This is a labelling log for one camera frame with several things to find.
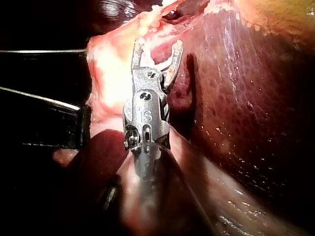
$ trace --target metal grasper jaws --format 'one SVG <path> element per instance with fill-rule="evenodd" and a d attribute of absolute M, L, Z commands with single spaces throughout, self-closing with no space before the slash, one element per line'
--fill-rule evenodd
<path fill-rule="evenodd" d="M 168 143 L 170 93 L 183 56 L 183 42 L 172 45 L 171 64 L 163 70 L 140 66 L 145 40 L 136 39 L 131 61 L 133 98 L 128 99 L 123 111 L 126 136 L 125 147 L 131 148 L 142 142 Z"/>
<path fill-rule="evenodd" d="M 156 68 L 140 66 L 144 43 L 145 43 L 145 40 L 142 37 L 137 38 L 133 47 L 133 54 L 132 54 L 132 61 L 131 61 L 131 73 L 132 73 L 132 79 L 133 79 L 133 84 L 134 84 L 133 92 L 137 90 L 138 81 L 135 80 L 136 78 L 135 75 L 137 75 L 137 72 L 136 72 L 137 70 L 142 70 L 143 72 L 146 72 L 146 70 L 157 70 Z M 184 51 L 183 42 L 181 40 L 177 40 L 176 43 L 172 45 L 171 64 L 163 68 L 161 71 L 157 72 L 158 78 L 160 79 L 162 91 L 166 95 L 168 95 L 173 88 L 175 79 L 179 71 L 179 66 L 183 57 L 183 51 Z"/>

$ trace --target dark background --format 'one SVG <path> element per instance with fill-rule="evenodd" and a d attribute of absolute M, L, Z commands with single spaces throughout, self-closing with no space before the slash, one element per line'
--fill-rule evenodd
<path fill-rule="evenodd" d="M 84 48 L 161 0 L 3 0 L 0 50 Z M 108 9 L 118 10 L 113 14 Z"/>

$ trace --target screw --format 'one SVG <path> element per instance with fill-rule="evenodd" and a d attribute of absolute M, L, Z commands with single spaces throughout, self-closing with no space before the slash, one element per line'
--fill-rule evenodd
<path fill-rule="evenodd" d="M 146 93 L 146 92 L 143 92 L 143 93 L 140 95 L 140 99 L 143 99 L 143 98 L 144 98 L 145 101 L 148 101 L 148 100 L 151 99 L 151 94 Z"/>
<path fill-rule="evenodd" d="M 148 72 L 148 76 L 150 77 L 150 78 L 154 78 L 155 77 L 155 72 L 154 71 L 149 71 Z"/>

